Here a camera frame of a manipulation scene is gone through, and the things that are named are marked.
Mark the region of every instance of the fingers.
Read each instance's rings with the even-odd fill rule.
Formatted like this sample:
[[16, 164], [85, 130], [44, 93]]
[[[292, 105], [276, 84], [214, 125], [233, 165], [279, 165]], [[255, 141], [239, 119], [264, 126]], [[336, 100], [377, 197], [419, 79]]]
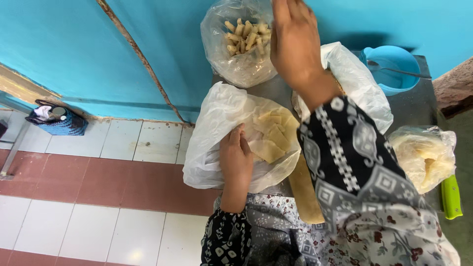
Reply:
[[246, 141], [246, 138], [244, 135], [241, 136], [240, 138], [240, 147], [243, 150], [243, 153], [245, 154], [245, 156], [248, 156], [251, 154], [250, 145], [248, 145], [248, 142]]
[[284, 25], [291, 21], [288, 0], [273, 0], [272, 12], [274, 14], [274, 22], [277, 25]]
[[278, 60], [278, 36], [276, 30], [276, 24], [273, 23], [271, 33], [271, 63], [275, 66]]
[[230, 132], [230, 139], [229, 139], [229, 144], [236, 144], [240, 145], [240, 134], [245, 128], [245, 123], [241, 123], [237, 125], [231, 132]]
[[312, 8], [310, 7], [307, 7], [309, 9], [309, 15], [310, 15], [310, 19], [312, 20], [312, 22], [315, 24], [315, 26], [317, 27], [317, 17], [315, 16], [314, 14], [314, 11], [312, 10]]
[[312, 22], [312, 18], [310, 17], [310, 11], [309, 11], [309, 8], [307, 7], [307, 5], [302, 0], [298, 0], [297, 1], [297, 6], [299, 7], [299, 10], [300, 10], [302, 16], [308, 22]]
[[287, 0], [289, 13], [291, 15], [291, 19], [295, 20], [302, 20], [304, 16], [299, 8], [299, 5], [296, 3], [296, 0]]
[[220, 147], [222, 147], [222, 146], [224, 146], [225, 144], [228, 143], [228, 141], [230, 140], [230, 134], [231, 133], [232, 133], [231, 131], [228, 132], [228, 134], [225, 135], [225, 137], [222, 138], [222, 140], [220, 141]]

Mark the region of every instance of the metal table leg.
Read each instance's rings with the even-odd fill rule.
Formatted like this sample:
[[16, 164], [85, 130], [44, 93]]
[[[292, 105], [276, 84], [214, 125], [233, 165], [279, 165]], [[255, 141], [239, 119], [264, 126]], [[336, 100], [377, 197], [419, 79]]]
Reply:
[[15, 155], [17, 154], [18, 149], [20, 148], [20, 144], [23, 141], [23, 138], [25, 137], [30, 124], [31, 123], [29, 123], [28, 121], [25, 121], [23, 125], [21, 126], [17, 139], [15, 139], [15, 142], [13, 143], [13, 146], [11, 147], [10, 153], [8, 154], [7, 160], [5, 161], [5, 164], [3, 165], [3, 168], [1, 169], [0, 180], [13, 179], [14, 176], [7, 175], [7, 172], [8, 172], [8, 169], [10, 168], [11, 163], [13, 162], [13, 159], [15, 158]]

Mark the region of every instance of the rusty edge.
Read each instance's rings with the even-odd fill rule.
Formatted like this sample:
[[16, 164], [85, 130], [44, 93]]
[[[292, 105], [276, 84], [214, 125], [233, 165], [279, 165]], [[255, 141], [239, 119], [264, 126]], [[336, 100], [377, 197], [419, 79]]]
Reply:
[[113, 10], [110, 8], [110, 6], [107, 4], [106, 0], [96, 0], [96, 2], [99, 4], [99, 6], [102, 8], [102, 10], [107, 14], [107, 16], [111, 19], [111, 21], [115, 24], [117, 29], [120, 31], [120, 33], [125, 37], [125, 39], [128, 41], [128, 43], [133, 47], [133, 50], [135, 53], [138, 55], [140, 58], [141, 62], [145, 66], [146, 70], [148, 70], [148, 73], [150, 74], [151, 78], [154, 80], [154, 83], [156, 83], [156, 86], [158, 87], [159, 91], [163, 95], [164, 100], [166, 101], [167, 105], [169, 105], [174, 112], [176, 113], [177, 117], [184, 123], [190, 125], [189, 122], [185, 121], [181, 115], [179, 114], [179, 111], [177, 108], [169, 101], [169, 97], [167, 96], [167, 93], [164, 91], [163, 86], [158, 80], [158, 77], [154, 73], [153, 69], [151, 68], [151, 65], [149, 64], [148, 60], [146, 60], [146, 57], [144, 56], [143, 52], [141, 52], [140, 48], [136, 44], [135, 40], [133, 40], [132, 36], [126, 28], [123, 26], [121, 21], [118, 19], [118, 17], [115, 15]]

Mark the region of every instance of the woman's left hand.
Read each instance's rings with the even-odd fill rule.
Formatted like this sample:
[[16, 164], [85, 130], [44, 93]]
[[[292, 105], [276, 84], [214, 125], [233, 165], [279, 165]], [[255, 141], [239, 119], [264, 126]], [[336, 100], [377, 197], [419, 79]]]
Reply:
[[239, 124], [220, 141], [220, 168], [225, 180], [220, 209], [228, 213], [240, 213], [245, 208], [253, 174], [253, 153], [244, 128], [244, 123]]

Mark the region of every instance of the white plastic bag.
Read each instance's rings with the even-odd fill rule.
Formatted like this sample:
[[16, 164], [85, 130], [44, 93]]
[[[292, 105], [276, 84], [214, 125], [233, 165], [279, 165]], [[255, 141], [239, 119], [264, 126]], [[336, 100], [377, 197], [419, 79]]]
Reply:
[[[375, 121], [378, 130], [384, 134], [393, 123], [393, 114], [386, 96], [368, 68], [340, 42], [322, 45], [320, 52], [324, 69], [330, 68], [345, 93]], [[300, 96], [298, 103], [304, 121], [311, 112]]]
[[[184, 183], [195, 188], [222, 188], [223, 176], [219, 165], [219, 142], [238, 124], [245, 123], [248, 142], [252, 147], [253, 114], [284, 108], [279, 104], [248, 95], [246, 90], [218, 82], [212, 86], [201, 106], [201, 113], [189, 140], [184, 163]], [[259, 193], [280, 183], [295, 168], [301, 148], [295, 139], [286, 154], [272, 164], [254, 163], [249, 192]]]
[[223, 0], [213, 4], [201, 22], [205, 57], [215, 74], [241, 88], [249, 88], [274, 78], [276, 69], [270, 60], [271, 42], [264, 44], [264, 55], [257, 49], [230, 56], [224, 34], [225, 21], [236, 24], [237, 19], [251, 23], [271, 23], [272, 8], [269, 0]]
[[399, 166], [420, 194], [455, 174], [455, 132], [437, 126], [402, 126], [388, 139]]

